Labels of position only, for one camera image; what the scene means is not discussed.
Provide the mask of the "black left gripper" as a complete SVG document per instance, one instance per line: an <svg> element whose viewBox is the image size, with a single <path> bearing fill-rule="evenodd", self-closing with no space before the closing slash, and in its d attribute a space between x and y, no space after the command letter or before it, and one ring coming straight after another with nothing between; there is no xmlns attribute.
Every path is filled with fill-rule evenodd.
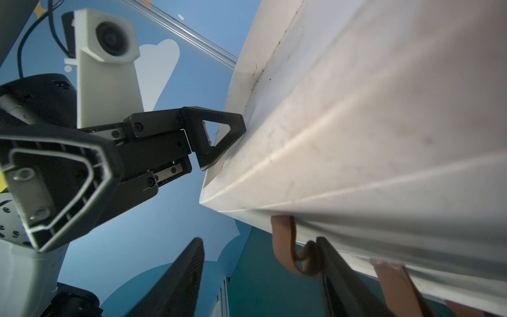
<svg viewBox="0 0 507 317"><path fill-rule="evenodd" d="M242 115L202 107L141 112L81 131L24 125L1 132L1 170L32 247L44 253L190 173L191 150L206 171L245 133Z"/></svg>

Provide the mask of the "brown top drawer pull tab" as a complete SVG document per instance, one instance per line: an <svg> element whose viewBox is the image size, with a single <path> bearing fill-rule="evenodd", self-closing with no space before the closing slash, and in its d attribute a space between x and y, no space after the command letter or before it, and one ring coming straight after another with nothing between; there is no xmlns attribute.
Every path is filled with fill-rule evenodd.
<svg viewBox="0 0 507 317"><path fill-rule="evenodd" d="M314 277L322 270L322 256L319 246L309 240L297 251L297 226L293 216L271 217L273 252L279 263L290 273Z"/></svg>

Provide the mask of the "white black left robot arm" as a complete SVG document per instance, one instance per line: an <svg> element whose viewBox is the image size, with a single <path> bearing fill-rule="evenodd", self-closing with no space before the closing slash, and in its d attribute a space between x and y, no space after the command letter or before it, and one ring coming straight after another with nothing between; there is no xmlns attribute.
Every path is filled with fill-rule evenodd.
<svg viewBox="0 0 507 317"><path fill-rule="evenodd" d="M49 73L1 86L1 315L101 316L98 297L58 281L70 242L208 170L245 133L240 114L145 112L133 25L94 9L62 18L77 84Z"/></svg>

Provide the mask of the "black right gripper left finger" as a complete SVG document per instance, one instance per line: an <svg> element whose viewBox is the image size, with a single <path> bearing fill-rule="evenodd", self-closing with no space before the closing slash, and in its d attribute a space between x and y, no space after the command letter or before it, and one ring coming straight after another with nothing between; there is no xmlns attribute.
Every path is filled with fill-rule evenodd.
<svg viewBox="0 0 507 317"><path fill-rule="evenodd" d="M193 316L198 303L205 251L194 238L128 316Z"/></svg>

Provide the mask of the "white top drawer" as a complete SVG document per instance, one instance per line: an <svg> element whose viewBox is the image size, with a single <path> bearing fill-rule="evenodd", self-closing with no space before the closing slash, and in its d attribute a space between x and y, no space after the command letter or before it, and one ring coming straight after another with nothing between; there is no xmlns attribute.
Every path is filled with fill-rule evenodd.
<svg viewBox="0 0 507 317"><path fill-rule="evenodd" d="M328 197L219 211L263 230L270 216L292 215L298 240L325 237L358 272L371 274L372 259L404 265L426 295L506 314L505 202L397 206Z"/></svg>

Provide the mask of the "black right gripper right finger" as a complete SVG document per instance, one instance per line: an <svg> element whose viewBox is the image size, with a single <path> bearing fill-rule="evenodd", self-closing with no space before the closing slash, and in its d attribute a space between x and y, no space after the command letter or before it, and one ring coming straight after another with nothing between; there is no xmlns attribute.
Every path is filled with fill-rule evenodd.
<svg viewBox="0 0 507 317"><path fill-rule="evenodd" d="M318 237L316 244L322 255L322 292L326 316L393 316L324 237Z"/></svg>

